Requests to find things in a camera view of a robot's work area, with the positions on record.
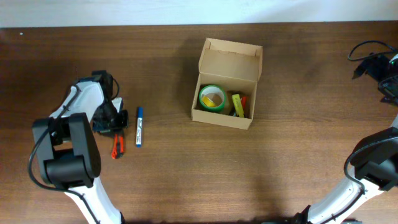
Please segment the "orange utility knife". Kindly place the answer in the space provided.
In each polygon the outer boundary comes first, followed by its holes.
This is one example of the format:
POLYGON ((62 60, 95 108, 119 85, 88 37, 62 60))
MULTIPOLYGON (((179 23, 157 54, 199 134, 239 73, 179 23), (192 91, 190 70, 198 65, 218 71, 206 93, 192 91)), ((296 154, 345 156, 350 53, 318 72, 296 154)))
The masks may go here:
POLYGON ((122 157, 124 155, 124 153, 125 153, 124 135, 123 134, 115 134, 111 157, 113 159, 119 159, 120 157, 122 157))

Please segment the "green tape roll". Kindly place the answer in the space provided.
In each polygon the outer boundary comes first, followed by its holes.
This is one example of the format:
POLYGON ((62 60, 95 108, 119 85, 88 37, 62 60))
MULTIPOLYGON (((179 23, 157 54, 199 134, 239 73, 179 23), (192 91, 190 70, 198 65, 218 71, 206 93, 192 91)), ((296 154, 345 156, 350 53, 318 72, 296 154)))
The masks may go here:
POLYGON ((212 112, 212 113, 220 113, 224 110, 225 104, 226 104, 226 93, 225 91, 218 85, 207 85, 204 86, 200 92, 199 92, 199 102, 202 106, 202 108, 205 111, 208 112, 212 112), (201 98, 203 97, 203 95, 206 95, 207 97, 209 97, 216 105, 217 107, 215 108, 209 108, 206 107, 202 102, 201 102, 201 98))

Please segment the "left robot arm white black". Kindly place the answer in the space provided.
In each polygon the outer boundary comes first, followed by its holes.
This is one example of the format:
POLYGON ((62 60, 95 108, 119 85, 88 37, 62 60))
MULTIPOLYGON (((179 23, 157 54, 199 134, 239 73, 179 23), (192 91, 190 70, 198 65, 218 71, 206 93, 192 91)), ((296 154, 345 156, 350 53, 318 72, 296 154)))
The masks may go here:
POLYGON ((28 175, 38 187, 63 192, 88 223, 124 223, 100 179, 101 157, 94 133, 114 134, 112 156, 124 154, 129 115, 113 88, 119 84, 105 70, 77 80, 60 107, 32 125, 34 147, 28 175))

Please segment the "orange black stapler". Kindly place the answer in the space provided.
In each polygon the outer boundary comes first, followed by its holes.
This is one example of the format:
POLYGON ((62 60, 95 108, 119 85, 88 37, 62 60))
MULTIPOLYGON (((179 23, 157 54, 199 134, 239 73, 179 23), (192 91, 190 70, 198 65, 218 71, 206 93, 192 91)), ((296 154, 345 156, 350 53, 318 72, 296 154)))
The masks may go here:
POLYGON ((247 104, 248 98, 247 98, 247 96, 240 96, 240 98, 241 98, 241 103, 242 103, 242 105, 243 105, 244 118, 247 118, 247 117, 248 117, 248 112, 247 112, 246 107, 247 107, 247 105, 248 105, 248 104, 247 104))

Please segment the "brown cardboard box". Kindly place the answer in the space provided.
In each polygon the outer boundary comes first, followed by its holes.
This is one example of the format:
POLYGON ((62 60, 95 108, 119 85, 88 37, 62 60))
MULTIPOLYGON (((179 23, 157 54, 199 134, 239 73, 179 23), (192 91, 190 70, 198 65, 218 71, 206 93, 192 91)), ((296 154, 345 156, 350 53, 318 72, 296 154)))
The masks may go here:
POLYGON ((262 75, 263 47, 227 40, 207 38, 198 63, 198 80, 191 107, 194 121, 238 129, 249 129, 256 104, 258 81, 262 75), (218 85, 226 93, 220 113, 205 111, 198 99, 207 85, 218 85), (247 96, 247 118, 234 116, 232 95, 247 96))

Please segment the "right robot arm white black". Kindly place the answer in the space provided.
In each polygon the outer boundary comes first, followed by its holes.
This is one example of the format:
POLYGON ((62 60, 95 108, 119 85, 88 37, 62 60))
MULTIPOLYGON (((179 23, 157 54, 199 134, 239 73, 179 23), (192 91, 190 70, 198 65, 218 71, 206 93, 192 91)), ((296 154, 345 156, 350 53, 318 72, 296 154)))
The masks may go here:
MULTIPOLYGON (((378 82, 383 102, 397 104, 397 56, 367 58, 354 71, 368 73, 378 82)), ((321 201, 309 205, 291 223, 348 223, 362 204, 397 187, 397 119, 390 127, 356 145, 345 161, 344 179, 321 201)))

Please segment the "yellow highlighter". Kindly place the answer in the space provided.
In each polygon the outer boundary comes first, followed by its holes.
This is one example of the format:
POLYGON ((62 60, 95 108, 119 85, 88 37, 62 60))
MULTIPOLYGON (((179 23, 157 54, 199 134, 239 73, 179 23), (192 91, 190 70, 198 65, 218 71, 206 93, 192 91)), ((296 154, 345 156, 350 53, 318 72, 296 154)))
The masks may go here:
POLYGON ((241 103, 240 95, 239 94, 232 95, 232 100, 233 100, 236 116, 239 116, 240 118, 244 118, 244 110, 243 110, 243 105, 241 103))

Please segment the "small yellow tape roll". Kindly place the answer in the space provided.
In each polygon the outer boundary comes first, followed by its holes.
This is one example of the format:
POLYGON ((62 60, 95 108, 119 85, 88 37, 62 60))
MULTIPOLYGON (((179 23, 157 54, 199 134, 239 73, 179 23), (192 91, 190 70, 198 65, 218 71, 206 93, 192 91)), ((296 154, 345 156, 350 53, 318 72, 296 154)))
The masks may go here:
POLYGON ((201 102, 209 108, 215 108, 217 107, 217 105, 206 95, 203 95, 203 97, 201 98, 201 102))

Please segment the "blue white marker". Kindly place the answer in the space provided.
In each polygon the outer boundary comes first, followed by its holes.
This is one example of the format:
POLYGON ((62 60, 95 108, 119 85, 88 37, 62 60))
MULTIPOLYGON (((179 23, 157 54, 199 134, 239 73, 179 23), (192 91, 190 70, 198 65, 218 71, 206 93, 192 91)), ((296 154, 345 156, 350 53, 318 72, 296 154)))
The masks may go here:
POLYGON ((136 146, 142 146, 143 138, 143 108, 138 107, 137 109, 137 126, 136 126, 136 146))

